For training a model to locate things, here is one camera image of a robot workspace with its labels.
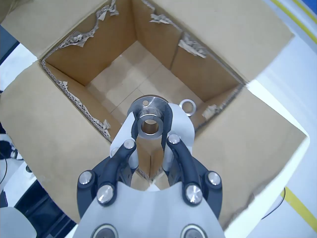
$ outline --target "metal ring on box floor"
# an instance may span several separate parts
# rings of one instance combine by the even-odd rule
[[[184,105],[184,103],[186,103],[186,102],[190,102],[191,105],[193,106],[193,110],[192,110],[190,113],[185,112],[188,117],[191,117],[191,116],[194,115],[194,113],[196,112],[196,104],[195,104],[195,102],[194,102],[193,100],[191,100],[191,99],[184,99],[184,100],[182,100],[182,101],[179,103],[179,107],[180,107],[182,110],[184,110],[184,109],[183,109],[183,105]]]

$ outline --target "silver bolt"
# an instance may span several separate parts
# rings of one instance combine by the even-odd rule
[[[181,238],[206,238],[204,231],[195,224],[187,225],[181,232]]]
[[[79,183],[82,185],[85,185],[87,183],[89,183],[91,181],[91,178],[93,178],[93,175],[90,171],[84,171],[83,173],[81,173],[81,175],[79,176]]]
[[[208,180],[212,185],[218,185],[221,182],[220,176],[216,172],[210,172],[208,174]]]
[[[197,185],[189,185],[186,188],[186,197],[192,204],[198,204],[203,199],[203,193]]]
[[[184,235],[184,238],[203,238],[204,236],[197,229],[188,229]]]
[[[106,184],[99,188],[97,192],[97,200],[99,203],[104,204],[111,200],[113,197],[113,188]]]
[[[177,134],[171,134],[169,137],[168,137],[168,141],[171,143],[171,144],[178,144],[180,142],[180,138]]]
[[[124,143],[123,143],[123,146],[126,148],[126,149],[132,149],[135,145],[135,142],[134,140],[132,139],[127,139]]]
[[[118,238],[118,233],[112,225],[104,224],[95,230],[92,238]]]
[[[111,150],[111,152],[110,152],[111,157],[113,157],[113,156],[116,154],[116,152],[117,152],[118,150],[119,150],[119,148],[118,148],[118,147],[113,148],[113,149]]]

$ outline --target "metal ring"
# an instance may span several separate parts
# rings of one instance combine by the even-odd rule
[[[195,104],[195,102],[194,102],[193,100],[191,100],[191,99],[184,99],[184,100],[182,100],[182,101],[179,103],[179,107],[180,107],[182,110],[183,110],[183,105],[184,105],[184,103],[186,103],[186,102],[190,102],[190,103],[192,104],[192,106],[193,106],[193,110],[192,110],[190,113],[185,112],[188,117],[191,117],[191,116],[194,115],[194,113],[196,112],[196,104]]]
[[[144,95],[131,104],[127,115],[129,115],[130,112],[136,114],[139,137],[144,139],[156,139],[162,135],[164,111],[165,105],[167,104],[167,100],[156,95]],[[146,120],[154,120],[156,122],[155,127],[157,127],[157,131],[153,133],[146,133],[143,131],[142,124]]]
[[[100,231],[102,231],[103,229],[110,229],[114,235],[114,238],[118,238],[118,232],[117,230],[110,224],[103,224],[99,227],[97,227],[94,232],[93,232],[93,235],[92,235],[92,238],[97,238],[97,235]]]
[[[189,224],[189,225],[185,226],[184,229],[183,229],[182,232],[181,232],[180,237],[181,237],[181,238],[185,238],[186,232],[187,232],[188,230],[190,230],[190,229],[195,229],[195,230],[197,230],[197,231],[199,232],[201,238],[206,238],[206,237],[207,237],[207,236],[205,235],[205,232],[204,232],[200,227],[198,227],[198,226],[195,225],[195,224]]]

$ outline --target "corrugated cardboard edge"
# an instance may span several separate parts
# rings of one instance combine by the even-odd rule
[[[205,122],[201,123],[195,128],[195,133],[208,124],[216,116],[218,116],[237,97],[244,87],[245,86],[243,84],[238,85],[237,88],[227,97],[227,99],[221,105],[217,106],[214,115],[210,116]],[[158,169],[158,171],[150,178],[151,183],[153,183],[153,181],[159,177],[161,173],[163,173],[162,167],[160,167],[160,169]]]
[[[104,20],[106,13],[109,11],[111,13],[111,15],[117,15],[119,14],[119,12],[116,10],[116,6],[115,6],[115,1],[116,0],[112,0],[110,5],[105,5],[103,6],[101,9],[96,11],[96,23],[94,25],[94,27],[86,33],[81,33],[77,30],[74,30],[62,43],[60,43],[59,45],[57,45],[56,47],[54,47],[54,49],[52,49],[41,61],[42,64],[42,68],[44,69],[44,71],[50,76],[50,78],[55,82],[55,84],[63,91],[63,93],[70,99],[71,102],[73,102],[73,104],[83,113],[83,115],[92,123],[93,126],[96,127],[96,129],[110,142],[112,143],[112,139],[110,138],[109,133],[107,132],[107,129],[105,124],[101,123],[98,119],[95,119],[94,117],[92,117],[90,115],[90,113],[88,112],[87,108],[80,102],[80,100],[75,97],[73,94],[71,94],[68,90],[67,87],[64,85],[64,83],[62,81],[57,80],[54,75],[51,73],[51,71],[45,66],[45,60],[55,51],[70,46],[70,45],[77,45],[77,46],[81,46],[83,47],[85,44],[85,41],[87,39],[89,39],[90,37],[94,36],[94,33],[96,32],[96,30],[98,29],[98,21],[99,20]],[[164,16],[164,15],[156,15],[155,14],[155,7],[149,3],[146,0],[141,0],[146,6],[148,6],[149,8],[152,9],[153,14],[151,15],[152,19],[163,19],[163,24],[164,21],[167,22],[168,24],[173,25],[175,28],[177,28],[178,30],[180,30],[181,32],[183,32],[183,39],[184,37],[187,38],[187,40],[190,40],[191,43],[194,45],[193,50],[196,50],[197,48],[200,48],[201,50],[203,50],[203,55],[208,54],[210,55],[213,59],[215,59],[217,61],[217,63],[219,63],[228,73],[230,73],[239,83],[240,85],[238,86],[238,88],[232,93],[232,95],[230,95],[228,97],[228,99],[217,108],[217,114],[219,114],[234,98],[235,96],[242,90],[242,88],[245,85],[245,81],[242,80],[242,78],[236,73],[234,72],[228,65],[226,65],[225,63],[223,63],[222,61],[220,61],[213,53],[211,53],[210,51],[208,51],[206,48],[202,47],[198,42],[195,41],[195,39],[193,39],[188,33],[186,33],[183,29],[181,29],[178,25],[176,25],[171,19],[169,19],[168,17]],[[197,131],[198,129],[202,128],[207,122],[209,122],[213,117],[211,117],[210,119],[207,119],[206,122],[204,122],[203,124],[200,124],[195,131]],[[153,179],[159,175],[162,172],[162,168],[160,168],[158,170],[158,172],[153,176],[153,177],[149,177],[148,175],[146,175],[146,173],[144,173],[142,170],[140,170],[139,168],[137,169],[138,172],[148,181],[152,182]]]

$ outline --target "metal washer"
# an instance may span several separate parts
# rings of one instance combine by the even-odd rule
[[[190,102],[190,103],[192,104],[192,106],[193,106],[193,110],[192,110],[190,113],[185,112],[188,117],[191,117],[191,116],[193,116],[194,113],[196,112],[197,107],[196,107],[196,104],[195,104],[195,102],[194,102],[193,100],[191,100],[191,99],[184,99],[184,100],[182,100],[182,101],[179,103],[179,107],[180,107],[182,110],[183,110],[183,105],[184,105],[184,103],[186,103],[186,102]]]
[[[195,224],[189,224],[185,226],[181,232],[180,238],[191,238],[189,237],[189,233],[188,233],[188,231],[191,231],[191,230],[197,231],[197,234],[199,235],[197,236],[197,238],[207,238],[207,236],[205,235],[205,232],[199,226]]]
[[[103,230],[108,229],[110,232],[102,233]],[[117,230],[110,224],[103,224],[99,226],[97,229],[94,230],[92,238],[118,238],[118,232]]]

